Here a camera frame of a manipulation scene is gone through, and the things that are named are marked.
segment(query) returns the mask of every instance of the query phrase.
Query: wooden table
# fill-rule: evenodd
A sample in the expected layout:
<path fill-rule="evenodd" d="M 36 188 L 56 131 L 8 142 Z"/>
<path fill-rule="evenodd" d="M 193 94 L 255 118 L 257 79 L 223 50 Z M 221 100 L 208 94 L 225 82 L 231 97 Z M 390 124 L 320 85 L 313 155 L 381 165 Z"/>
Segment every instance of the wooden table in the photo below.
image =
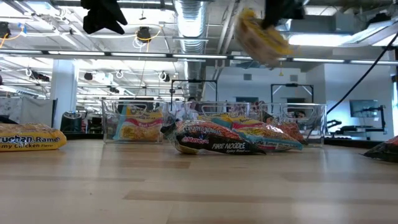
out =
<path fill-rule="evenodd" d="M 186 156 L 80 140 L 0 153 L 0 224 L 396 224 L 398 164 L 364 151 Z"/>

